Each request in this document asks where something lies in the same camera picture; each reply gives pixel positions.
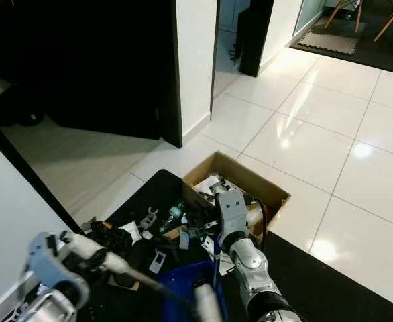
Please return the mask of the glass door panel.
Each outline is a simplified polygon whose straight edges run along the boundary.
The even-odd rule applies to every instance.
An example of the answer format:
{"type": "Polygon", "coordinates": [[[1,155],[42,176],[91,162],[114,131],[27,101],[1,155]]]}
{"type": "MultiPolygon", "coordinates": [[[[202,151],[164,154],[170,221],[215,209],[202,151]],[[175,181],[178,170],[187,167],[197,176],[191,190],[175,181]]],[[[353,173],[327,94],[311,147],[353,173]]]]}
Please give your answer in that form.
{"type": "Polygon", "coordinates": [[[310,27],[323,13],[325,0],[301,0],[300,12],[294,27],[294,35],[302,33],[310,27]]]}

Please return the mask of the black wheel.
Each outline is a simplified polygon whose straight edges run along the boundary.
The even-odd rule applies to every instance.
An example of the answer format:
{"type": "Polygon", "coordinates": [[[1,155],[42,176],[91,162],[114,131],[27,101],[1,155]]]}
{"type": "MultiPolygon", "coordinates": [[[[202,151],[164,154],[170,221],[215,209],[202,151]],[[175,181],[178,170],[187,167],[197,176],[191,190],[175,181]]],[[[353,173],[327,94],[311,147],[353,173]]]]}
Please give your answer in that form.
{"type": "Polygon", "coordinates": [[[22,126],[35,126],[44,120],[44,108],[38,105],[20,105],[17,108],[17,123],[22,126]]]}

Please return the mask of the white plastic bracket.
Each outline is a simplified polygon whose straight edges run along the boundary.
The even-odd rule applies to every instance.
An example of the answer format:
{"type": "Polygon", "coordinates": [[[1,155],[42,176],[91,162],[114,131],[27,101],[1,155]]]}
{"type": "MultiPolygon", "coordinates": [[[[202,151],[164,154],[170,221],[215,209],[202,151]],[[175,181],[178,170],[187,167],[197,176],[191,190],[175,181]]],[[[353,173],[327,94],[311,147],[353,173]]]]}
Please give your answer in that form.
{"type": "Polygon", "coordinates": [[[147,215],[140,221],[140,227],[142,230],[149,230],[157,219],[158,211],[154,211],[151,207],[147,209],[147,215]]]}

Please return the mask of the black door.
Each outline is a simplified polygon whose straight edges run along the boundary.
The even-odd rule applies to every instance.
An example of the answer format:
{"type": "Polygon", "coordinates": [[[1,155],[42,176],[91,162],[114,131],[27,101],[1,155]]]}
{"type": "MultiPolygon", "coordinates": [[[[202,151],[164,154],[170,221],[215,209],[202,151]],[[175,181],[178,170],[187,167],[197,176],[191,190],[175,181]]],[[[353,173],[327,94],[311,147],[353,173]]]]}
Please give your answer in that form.
{"type": "Polygon", "coordinates": [[[170,0],[77,0],[64,24],[64,76],[48,115],[62,127],[156,140],[156,36],[170,34],[170,0]]]}

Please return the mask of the tall black speaker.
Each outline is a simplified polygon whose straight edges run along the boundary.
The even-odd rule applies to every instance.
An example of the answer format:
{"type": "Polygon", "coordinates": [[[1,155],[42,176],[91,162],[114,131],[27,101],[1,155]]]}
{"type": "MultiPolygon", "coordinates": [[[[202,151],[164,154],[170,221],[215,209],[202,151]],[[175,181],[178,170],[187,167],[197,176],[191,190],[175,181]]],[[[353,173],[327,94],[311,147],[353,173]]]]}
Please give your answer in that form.
{"type": "Polygon", "coordinates": [[[249,7],[237,16],[234,58],[245,76],[258,76],[273,5],[274,0],[249,0],[249,7]]]}

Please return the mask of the white paper sheet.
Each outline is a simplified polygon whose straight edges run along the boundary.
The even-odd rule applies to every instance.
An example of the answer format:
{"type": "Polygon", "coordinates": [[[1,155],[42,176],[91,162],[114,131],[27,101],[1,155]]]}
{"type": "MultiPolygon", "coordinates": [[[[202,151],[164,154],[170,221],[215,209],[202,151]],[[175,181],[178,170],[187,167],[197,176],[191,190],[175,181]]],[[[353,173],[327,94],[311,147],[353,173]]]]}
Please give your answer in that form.
{"type": "Polygon", "coordinates": [[[194,190],[198,193],[215,196],[217,193],[221,193],[221,191],[226,191],[226,186],[221,183],[221,179],[217,175],[210,175],[205,180],[194,185],[194,190]]]}

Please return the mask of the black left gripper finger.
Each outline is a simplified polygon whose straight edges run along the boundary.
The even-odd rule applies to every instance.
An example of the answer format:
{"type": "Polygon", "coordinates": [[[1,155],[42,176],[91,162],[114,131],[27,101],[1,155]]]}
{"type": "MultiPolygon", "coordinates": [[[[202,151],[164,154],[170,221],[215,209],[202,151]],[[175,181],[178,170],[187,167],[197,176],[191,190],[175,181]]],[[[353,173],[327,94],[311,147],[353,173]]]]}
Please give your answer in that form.
{"type": "Polygon", "coordinates": [[[124,231],[117,228],[93,228],[89,238],[110,250],[124,249],[124,231]]]}
{"type": "Polygon", "coordinates": [[[106,282],[108,285],[132,285],[133,278],[129,275],[129,271],[132,269],[130,264],[124,260],[114,260],[111,262],[112,266],[109,266],[110,262],[105,262],[101,266],[93,269],[93,273],[101,277],[102,282],[106,282]]]}

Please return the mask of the black floor mat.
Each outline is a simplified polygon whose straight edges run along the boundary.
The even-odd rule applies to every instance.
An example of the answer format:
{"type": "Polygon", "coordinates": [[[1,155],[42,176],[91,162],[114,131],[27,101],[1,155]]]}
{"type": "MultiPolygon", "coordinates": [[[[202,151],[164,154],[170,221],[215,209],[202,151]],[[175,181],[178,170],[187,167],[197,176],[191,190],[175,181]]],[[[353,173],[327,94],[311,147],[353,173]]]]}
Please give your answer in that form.
{"type": "MultiPolygon", "coordinates": [[[[147,217],[148,209],[157,209],[158,217],[163,218],[180,202],[200,209],[208,206],[177,175],[159,170],[106,221],[114,227],[137,223],[147,217]]],[[[392,301],[274,232],[269,233],[263,252],[269,260],[270,277],[304,322],[393,322],[392,301]]],[[[78,311],[78,322],[162,322],[165,301],[166,297],[150,287],[131,290],[99,282],[78,311]]]]}

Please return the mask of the white crumpled paper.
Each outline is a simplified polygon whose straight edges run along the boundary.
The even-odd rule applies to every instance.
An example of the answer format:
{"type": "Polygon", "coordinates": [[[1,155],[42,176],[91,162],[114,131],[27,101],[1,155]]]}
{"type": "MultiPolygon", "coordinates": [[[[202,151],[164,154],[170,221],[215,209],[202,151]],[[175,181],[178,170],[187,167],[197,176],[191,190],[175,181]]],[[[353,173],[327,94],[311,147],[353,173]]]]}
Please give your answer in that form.
{"type": "Polygon", "coordinates": [[[134,223],[134,221],[132,221],[132,223],[127,223],[121,226],[119,229],[128,233],[131,245],[134,245],[136,242],[142,239],[140,227],[138,226],[138,224],[134,223]]]}

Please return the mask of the clear plastic bottle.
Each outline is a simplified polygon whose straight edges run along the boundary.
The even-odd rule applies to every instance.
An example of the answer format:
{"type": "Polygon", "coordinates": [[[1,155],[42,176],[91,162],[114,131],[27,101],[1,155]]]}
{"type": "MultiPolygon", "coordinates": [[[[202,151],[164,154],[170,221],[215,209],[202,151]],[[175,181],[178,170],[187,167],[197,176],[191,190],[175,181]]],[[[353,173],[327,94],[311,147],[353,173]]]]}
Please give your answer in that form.
{"type": "Polygon", "coordinates": [[[175,228],[183,224],[183,219],[186,215],[186,207],[184,203],[176,203],[168,211],[168,217],[163,221],[162,226],[159,228],[161,234],[172,232],[175,228]]]}

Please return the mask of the beige foam mat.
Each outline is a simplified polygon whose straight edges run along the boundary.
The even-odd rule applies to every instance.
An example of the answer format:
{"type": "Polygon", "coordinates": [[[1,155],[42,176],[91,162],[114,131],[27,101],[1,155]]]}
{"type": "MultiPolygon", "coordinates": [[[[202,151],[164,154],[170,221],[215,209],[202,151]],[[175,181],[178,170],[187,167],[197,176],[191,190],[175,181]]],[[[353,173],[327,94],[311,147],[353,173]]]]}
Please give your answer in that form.
{"type": "Polygon", "coordinates": [[[307,32],[300,40],[298,40],[297,44],[300,46],[352,55],[357,50],[359,41],[359,37],[307,32]]]}

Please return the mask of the brown cardboard box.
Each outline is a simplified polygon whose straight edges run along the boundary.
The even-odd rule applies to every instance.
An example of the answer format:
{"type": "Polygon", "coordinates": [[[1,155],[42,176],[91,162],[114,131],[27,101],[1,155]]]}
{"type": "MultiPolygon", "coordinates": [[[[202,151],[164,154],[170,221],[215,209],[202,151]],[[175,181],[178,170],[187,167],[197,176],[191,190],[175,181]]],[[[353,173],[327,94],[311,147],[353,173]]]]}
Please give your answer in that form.
{"type": "Polygon", "coordinates": [[[246,168],[227,154],[220,151],[209,154],[202,162],[184,175],[183,181],[194,189],[194,185],[205,180],[210,175],[218,175],[224,178],[227,184],[239,188],[243,193],[261,200],[267,209],[267,221],[263,222],[262,217],[258,217],[257,223],[249,224],[249,232],[254,238],[260,239],[263,236],[264,228],[271,228],[274,218],[282,211],[285,203],[290,199],[291,194],[260,176],[251,168],[246,168]]]}

